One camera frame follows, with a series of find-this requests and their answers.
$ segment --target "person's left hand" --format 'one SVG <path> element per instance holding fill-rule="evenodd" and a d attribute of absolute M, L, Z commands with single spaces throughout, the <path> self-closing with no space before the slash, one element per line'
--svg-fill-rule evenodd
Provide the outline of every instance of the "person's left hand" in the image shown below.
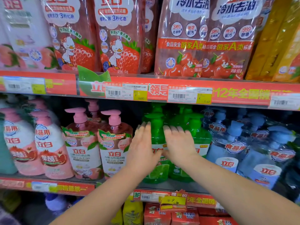
<path fill-rule="evenodd" d="M 140 178 L 146 177 L 158 163 L 162 151 L 152 152 L 151 123 L 138 126 L 129 146 L 126 167 Z"/>

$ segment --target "white cloud-shaped label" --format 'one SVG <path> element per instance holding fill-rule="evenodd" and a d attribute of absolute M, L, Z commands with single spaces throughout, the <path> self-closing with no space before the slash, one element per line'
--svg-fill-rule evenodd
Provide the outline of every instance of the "white cloud-shaped label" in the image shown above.
<path fill-rule="evenodd" d="M 46 20 L 59 27 L 79 20 L 79 0 L 41 0 Z"/>
<path fill-rule="evenodd" d="M 170 0 L 169 9 L 186 20 L 209 18 L 210 0 Z"/>
<path fill-rule="evenodd" d="M 253 19 L 260 14 L 263 0 L 218 0 L 212 12 L 212 20 L 224 25 L 238 22 L 240 19 Z"/>
<path fill-rule="evenodd" d="M 146 6 L 145 15 L 146 15 L 145 32 L 148 32 L 151 30 L 152 21 L 154 17 L 152 10 L 148 6 Z"/>
<path fill-rule="evenodd" d="M 133 0 L 95 0 L 97 23 L 108 29 L 126 26 L 131 22 L 133 8 Z"/>

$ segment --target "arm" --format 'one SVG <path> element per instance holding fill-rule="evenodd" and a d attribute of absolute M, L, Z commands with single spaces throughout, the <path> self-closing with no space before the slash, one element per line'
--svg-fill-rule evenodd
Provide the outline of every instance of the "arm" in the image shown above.
<path fill-rule="evenodd" d="M 160 156 L 161 152 L 152 153 L 151 125 L 145 127 L 144 123 L 140 128 L 137 128 L 132 139 L 126 166 L 88 196 L 70 207 L 51 225 L 109 224 L 129 194 L 155 168 Z"/>
<path fill-rule="evenodd" d="M 189 131 L 167 126 L 164 131 L 169 149 L 165 156 L 207 189 L 240 225 L 299 223 L 299 206 L 199 156 Z"/>

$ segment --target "red box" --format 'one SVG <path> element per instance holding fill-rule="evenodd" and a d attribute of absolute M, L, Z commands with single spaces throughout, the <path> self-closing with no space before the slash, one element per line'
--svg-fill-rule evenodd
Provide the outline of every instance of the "red box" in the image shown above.
<path fill-rule="evenodd" d="M 199 216 L 230 216 L 224 209 L 198 208 Z"/>
<path fill-rule="evenodd" d="M 238 225 L 231 217 L 199 217 L 201 225 Z"/>
<path fill-rule="evenodd" d="M 146 203 L 144 212 L 144 224 L 170 225 L 171 212 L 160 212 L 158 204 Z"/>
<path fill-rule="evenodd" d="M 171 225 L 197 224 L 199 225 L 199 215 L 197 209 L 188 208 L 187 212 L 172 212 Z"/>

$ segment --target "duck illustration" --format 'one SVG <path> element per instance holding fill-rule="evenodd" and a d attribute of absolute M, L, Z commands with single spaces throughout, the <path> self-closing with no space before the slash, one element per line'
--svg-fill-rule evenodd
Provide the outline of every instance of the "duck illustration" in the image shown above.
<path fill-rule="evenodd" d="M 110 42 L 110 45 L 111 45 L 111 48 L 112 48 L 114 54 L 109 58 L 108 64 L 110 66 L 114 66 L 115 69 L 119 69 L 119 67 L 117 67 L 117 59 L 121 58 L 121 56 L 119 54 L 123 52 L 122 42 L 120 39 L 117 39 L 117 40 Z"/>
<path fill-rule="evenodd" d="M 63 38 L 62 45 L 66 49 L 66 52 L 62 55 L 63 62 L 66 62 L 68 65 L 73 66 L 70 60 L 70 56 L 74 55 L 72 51 L 75 50 L 75 44 L 73 42 L 73 39 L 70 36 Z"/>

